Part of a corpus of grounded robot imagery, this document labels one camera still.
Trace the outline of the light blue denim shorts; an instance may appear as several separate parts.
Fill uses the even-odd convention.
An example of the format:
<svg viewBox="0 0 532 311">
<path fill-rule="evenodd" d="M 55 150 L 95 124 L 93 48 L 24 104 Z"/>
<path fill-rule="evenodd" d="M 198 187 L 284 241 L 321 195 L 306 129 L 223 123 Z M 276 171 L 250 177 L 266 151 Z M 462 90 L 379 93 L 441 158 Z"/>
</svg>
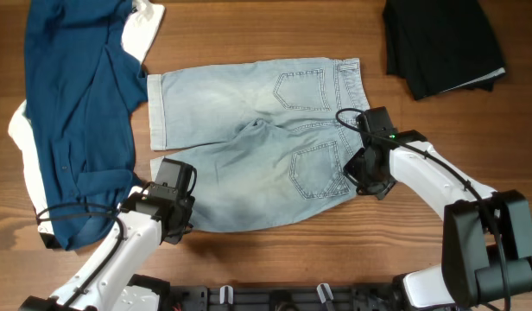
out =
<svg viewBox="0 0 532 311">
<path fill-rule="evenodd" d="M 343 168 L 361 148 L 340 123 L 369 104 L 357 58 L 266 60 L 148 77 L 150 146 L 194 166 L 204 232 L 290 225 L 352 200 Z"/>
</svg>

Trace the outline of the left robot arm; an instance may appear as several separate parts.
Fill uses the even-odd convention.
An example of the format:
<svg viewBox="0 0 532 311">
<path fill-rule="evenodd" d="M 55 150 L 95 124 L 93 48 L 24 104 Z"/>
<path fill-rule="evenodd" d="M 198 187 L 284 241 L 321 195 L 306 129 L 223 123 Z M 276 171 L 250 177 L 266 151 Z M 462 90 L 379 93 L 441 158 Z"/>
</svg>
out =
<svg viewBox="0 0 532 311">
<path fill-rule="evenodd" d="M 80 270 L 48 298 L 29 296 L 21 311 L 169 310 L 170 283 L 136 272 L 163 243 L 178 244 L 189 223 L 195 167 L 163 159 L 155 181 L 139 188 L 115 212 L 115 224 Z"/>
</svg>

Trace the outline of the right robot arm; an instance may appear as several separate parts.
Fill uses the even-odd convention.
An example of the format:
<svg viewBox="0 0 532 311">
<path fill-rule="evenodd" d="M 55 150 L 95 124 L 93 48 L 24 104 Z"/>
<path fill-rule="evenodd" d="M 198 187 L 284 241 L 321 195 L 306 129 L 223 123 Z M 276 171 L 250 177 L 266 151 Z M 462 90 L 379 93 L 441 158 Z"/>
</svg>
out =
<svg viewBox="0 0 532 311">
<path fill-rule="evenodd" d="M 401 182 L 443 221 L 440 264 L 397 276 L 395 310 L 466 310 L 532 291 L 532 215 L 524 195 L 498 192 L 442 157 L 418 131 L 400 132 L 383 107 L 355 109 L 362 148 L 344 166 L 359 195 L 383 199 Z"/>
</svg>

